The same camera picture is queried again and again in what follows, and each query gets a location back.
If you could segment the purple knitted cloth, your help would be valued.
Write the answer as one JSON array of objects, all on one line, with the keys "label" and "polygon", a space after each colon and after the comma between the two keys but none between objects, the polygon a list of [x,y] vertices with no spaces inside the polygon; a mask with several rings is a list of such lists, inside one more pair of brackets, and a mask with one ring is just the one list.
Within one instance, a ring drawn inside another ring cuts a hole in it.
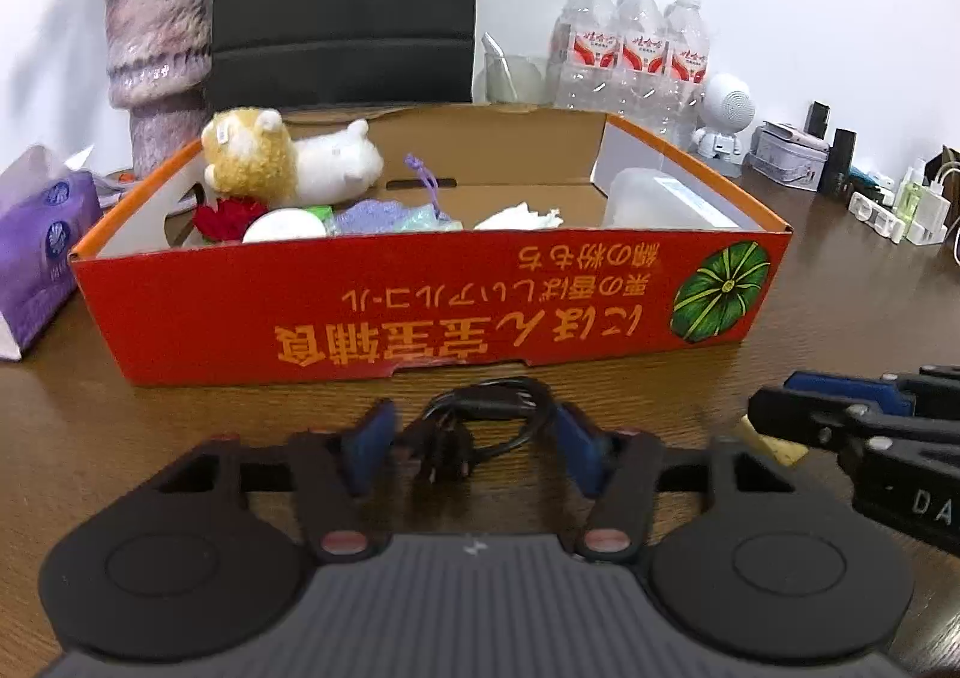
[{"label": "purple knitted cloth", "polygon": [[[405,164],[416,174],[418,182],[428,190],[430,201],[427,205],[441,212],[436,176],[423,161],[413,155],[405,158]],[[348,207],[345,212],[335,215],[335,232],[342,236],[393,235],[395,224],[409,208],[416,207],[409,207],[395,200],[364,199]]]}]

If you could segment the iridescent plastic bag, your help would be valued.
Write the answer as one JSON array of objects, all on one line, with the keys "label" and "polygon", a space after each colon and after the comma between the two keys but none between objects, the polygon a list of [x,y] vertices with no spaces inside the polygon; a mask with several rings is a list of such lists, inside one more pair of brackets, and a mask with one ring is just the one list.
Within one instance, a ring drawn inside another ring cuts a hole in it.
[{"label": "iridescent plastic bag", "polygon": [[433,207],[409,208],[395,224],[396,233],[429,233],[430,231],[462,231],[464,225],[459,220],[438,212]]}]

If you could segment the white round cap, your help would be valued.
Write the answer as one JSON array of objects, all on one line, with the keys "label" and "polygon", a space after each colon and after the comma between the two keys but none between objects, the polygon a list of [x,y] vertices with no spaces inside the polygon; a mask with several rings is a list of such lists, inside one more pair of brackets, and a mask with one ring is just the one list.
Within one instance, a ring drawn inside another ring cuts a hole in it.
[{"label": "white round cap", "polygon": [[247,228],[242,242],[297,241],[327,236],[324,221],[304,208],[277,208],[259,217]]}]

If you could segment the white tissue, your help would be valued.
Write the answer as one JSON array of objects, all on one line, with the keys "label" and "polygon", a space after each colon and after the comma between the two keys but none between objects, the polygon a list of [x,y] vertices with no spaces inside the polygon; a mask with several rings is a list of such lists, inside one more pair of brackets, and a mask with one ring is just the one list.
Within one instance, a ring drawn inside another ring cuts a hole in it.
[{"label": "white tissue", "polygon": [[563,224],[558,208],[547,213],[535,212],[527,202],[503,208],[475,225],[475,231],[539,231],[560,228]]}]

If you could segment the clear plastic swab box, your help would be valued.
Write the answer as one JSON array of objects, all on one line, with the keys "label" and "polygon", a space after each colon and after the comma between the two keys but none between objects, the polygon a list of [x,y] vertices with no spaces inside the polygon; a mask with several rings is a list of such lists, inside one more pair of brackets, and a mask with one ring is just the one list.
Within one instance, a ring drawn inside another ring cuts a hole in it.
[{"label": "clear plastic swab box", "polygon": [[718,207],[659,169],[626,168],[613,178],[604,229],[739,229]]}]

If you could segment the red rose flower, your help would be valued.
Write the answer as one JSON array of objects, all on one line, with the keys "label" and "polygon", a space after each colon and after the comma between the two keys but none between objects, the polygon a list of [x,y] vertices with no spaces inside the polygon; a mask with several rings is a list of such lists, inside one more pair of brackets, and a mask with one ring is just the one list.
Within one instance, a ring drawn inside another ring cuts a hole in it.
[{"label": "red rose flower", "polygon": [[247,229],[267,212],[267,205],[252,197],[226,197],[215,205],[195,208],[192,224],[206,242],[241,242]]}]

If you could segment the plush alpaca toy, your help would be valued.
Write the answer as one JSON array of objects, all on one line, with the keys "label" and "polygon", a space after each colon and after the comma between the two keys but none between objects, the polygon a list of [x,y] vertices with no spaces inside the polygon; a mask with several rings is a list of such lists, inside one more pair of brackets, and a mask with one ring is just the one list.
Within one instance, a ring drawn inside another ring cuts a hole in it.
[{"label": "plush alpaca toy", "polygon": [[215,114],[200,141],[210,189],[222,197],[256,199],[268,208],[359,199],[384,171],[364,119],[332,134],[295,140],[276,109],[238,107]]}]

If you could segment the white contact lens case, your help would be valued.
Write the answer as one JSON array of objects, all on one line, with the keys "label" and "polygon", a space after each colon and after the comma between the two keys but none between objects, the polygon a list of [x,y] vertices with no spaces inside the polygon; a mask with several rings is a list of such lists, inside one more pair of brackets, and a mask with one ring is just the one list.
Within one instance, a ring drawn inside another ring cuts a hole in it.
[{"label": "white contact lens case", "polygon": [[900,244],[907,232],[907,224],[895,212],[867,199],[861,192],[854,192],[851,196],[848,212],[859,223],[867,224],[876,235],[893,244]]}]

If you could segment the green spray bottle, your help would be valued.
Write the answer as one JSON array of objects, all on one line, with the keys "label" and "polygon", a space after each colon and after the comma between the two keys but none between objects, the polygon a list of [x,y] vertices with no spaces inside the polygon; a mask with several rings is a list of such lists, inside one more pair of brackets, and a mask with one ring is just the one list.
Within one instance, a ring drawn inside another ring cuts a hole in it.
[{"label": "green spray bottle", "polygon": [[896,218],[905,226],[910,226],[916,217],[919,202],[923,197],[924,181],[926,180],[926,163],[923,160],[915,161],[907,169],[905,176],[896,191],[895,212]]}]

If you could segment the red cardboard box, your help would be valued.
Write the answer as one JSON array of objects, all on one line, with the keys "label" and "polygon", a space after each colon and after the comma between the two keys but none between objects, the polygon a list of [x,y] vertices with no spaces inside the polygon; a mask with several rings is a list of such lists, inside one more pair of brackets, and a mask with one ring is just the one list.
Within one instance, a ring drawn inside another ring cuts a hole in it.
[{"label": "red cardboard box", "polygon": [[[791,240],[786,221],[651,132],[600,112],[493,106],[373,114],[379,192],[438,179],[452,233],[184,246],[172,205],[203,182],[189,145],[73,247],[71,268],[125,379],[236,385],[371,379],[444,364],[556,364],[745,337]],[[659,169],[739,229],[604,229],[626,168]],[[475,231],[503,208],[560,228]]]}]

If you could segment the tall black tube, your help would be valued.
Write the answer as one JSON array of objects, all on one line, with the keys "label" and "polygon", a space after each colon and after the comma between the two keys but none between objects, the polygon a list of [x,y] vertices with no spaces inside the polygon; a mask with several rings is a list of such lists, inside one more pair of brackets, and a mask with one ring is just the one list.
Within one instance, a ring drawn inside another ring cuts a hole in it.
[{"label": "tall black tube", "polygon": [[832,197],[832,199],[843,196],[855,146],[856,134],[852,130],[835,130],[833,143],[828,150],[827,161],[823,163],[822,174],[818,181],[817,192],[821,196]]}]

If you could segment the small tin box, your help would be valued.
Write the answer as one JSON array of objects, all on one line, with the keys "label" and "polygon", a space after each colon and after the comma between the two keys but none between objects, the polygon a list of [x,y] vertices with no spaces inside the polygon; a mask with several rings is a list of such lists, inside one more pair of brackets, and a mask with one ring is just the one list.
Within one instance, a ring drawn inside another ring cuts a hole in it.
[{"label": "small tin box", "polygon": [[790,125],[765,121],[754,130],[747,155],[750,168],[789,189],[815,192],[830,145]]}]

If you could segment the white astronaut figure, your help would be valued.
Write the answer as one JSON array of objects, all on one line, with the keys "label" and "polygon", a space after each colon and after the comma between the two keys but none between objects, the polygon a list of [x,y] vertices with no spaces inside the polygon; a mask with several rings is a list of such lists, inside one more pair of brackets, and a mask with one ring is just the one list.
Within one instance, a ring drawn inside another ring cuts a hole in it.
[{"label": "white astronaut figure", "polygon": [[697,111],[693,155],[726,178],[738,178],[747,153],[742,132],[755,119],[754,98],[748,86],[732,73],[711,73],[704,82]]}]

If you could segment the middle water bottle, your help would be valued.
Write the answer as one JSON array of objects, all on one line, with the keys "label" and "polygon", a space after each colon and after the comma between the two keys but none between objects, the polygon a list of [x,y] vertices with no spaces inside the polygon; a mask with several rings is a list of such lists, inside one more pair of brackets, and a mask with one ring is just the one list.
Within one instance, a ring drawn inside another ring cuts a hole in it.
[{"label": "middle water bottle", "polygon": [[656,0],[618,0],[615,15],[619,55],[612,103],[620,116],[656,129],[661,77],[667,57],[667,28]]}]

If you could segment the water bottle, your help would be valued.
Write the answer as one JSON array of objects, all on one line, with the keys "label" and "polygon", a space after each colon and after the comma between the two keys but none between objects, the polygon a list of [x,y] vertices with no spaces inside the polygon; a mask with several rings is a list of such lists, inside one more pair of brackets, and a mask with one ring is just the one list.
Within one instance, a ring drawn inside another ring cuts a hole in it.
[{"label": "water bottle", "polygon": [[619,52],[612,0],[566,0],[550,41],[547,82],[553,106],[602,111]]},{"label": "water bottle", "polygon": [[656,0],[618,0],[615,15],[619,55],[612,103],[620,116],[656,129],[661,77],[667,57],[667,28]]},{"label": "water bottle", "polygon": [[669,38],[665,76],[664,134],[680,148],[692,137],[698,116],[698,95],[708,68],[708,29],[701,0],[675,0],[664,12]]}]

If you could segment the glass cup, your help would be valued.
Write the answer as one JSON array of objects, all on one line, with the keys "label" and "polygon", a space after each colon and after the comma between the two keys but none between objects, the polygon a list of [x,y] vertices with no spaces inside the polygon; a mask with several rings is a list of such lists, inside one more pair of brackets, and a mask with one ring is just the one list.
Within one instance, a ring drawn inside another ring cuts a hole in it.
[{"label": "glass cup", "polygon": [[519,93],[519,101],[514,104],[547,104],[550,101],[547,93],[547,61],[542,57],[506,56]]}]

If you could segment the left water bottle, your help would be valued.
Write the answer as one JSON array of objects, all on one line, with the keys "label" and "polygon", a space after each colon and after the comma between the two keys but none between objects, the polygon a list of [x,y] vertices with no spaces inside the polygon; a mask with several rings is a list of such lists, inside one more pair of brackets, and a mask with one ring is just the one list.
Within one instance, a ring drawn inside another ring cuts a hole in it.
[{"label": "left water bottle", "polygon": [[602,111],[619,52],[612,0],[566,0],[550,41],[547,82],[553,106]]}]

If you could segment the purple tissue pack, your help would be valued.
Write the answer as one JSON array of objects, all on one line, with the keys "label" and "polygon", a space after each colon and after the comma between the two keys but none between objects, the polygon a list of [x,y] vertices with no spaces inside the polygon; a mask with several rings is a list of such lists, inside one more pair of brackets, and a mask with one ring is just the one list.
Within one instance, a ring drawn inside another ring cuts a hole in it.
[{"label": "purple tissue pack", "polygon": [[91,151],[34,145],[2,171],[3,361],[20,361],[76,288],[71,249],[103,216]]}]

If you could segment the spoon in glass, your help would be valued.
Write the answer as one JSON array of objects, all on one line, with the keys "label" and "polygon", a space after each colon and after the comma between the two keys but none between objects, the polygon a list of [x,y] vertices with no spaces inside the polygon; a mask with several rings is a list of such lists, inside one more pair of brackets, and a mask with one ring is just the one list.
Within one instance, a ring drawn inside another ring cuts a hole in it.
[{"label": "spoon in glass", "polygon": [[487,100],[490,103],[517,103],[519,93],[517,93],[516,83],[512,78],[506,52],[488,31],[482,34],[482,46],[483,51],[485,51]]}]

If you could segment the right water bottle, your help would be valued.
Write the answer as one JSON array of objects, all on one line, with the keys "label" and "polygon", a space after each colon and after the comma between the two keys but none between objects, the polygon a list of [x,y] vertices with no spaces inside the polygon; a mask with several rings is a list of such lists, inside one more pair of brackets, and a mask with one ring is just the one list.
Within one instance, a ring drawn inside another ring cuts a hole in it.
[{"label": "right water bottle", "polygon": [[680,148],[692,137],[698,116],[698,95],[708,68],[708,29],[701,0],[675,0],[664,12],[669,38],[665,76],[664,134]]}]

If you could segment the black paper bag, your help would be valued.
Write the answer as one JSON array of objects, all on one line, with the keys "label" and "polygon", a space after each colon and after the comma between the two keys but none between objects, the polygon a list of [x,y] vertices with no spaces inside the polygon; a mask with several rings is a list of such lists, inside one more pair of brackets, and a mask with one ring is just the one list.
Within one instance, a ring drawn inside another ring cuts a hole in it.
[{"label": "black paper bag", "polygon": [[213,0],[217,111],[466,103],[477,0]]}]

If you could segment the purple ceramic vase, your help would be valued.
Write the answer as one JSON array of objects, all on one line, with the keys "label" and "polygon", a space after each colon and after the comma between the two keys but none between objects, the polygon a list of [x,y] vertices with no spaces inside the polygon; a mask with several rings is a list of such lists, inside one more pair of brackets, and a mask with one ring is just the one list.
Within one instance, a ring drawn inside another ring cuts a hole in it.
[{"label": "purple ceramic vase", "polygon": [[128,114],[132,169],[153,173],[208,121],[212,0],[106,0],[110,106]]}]

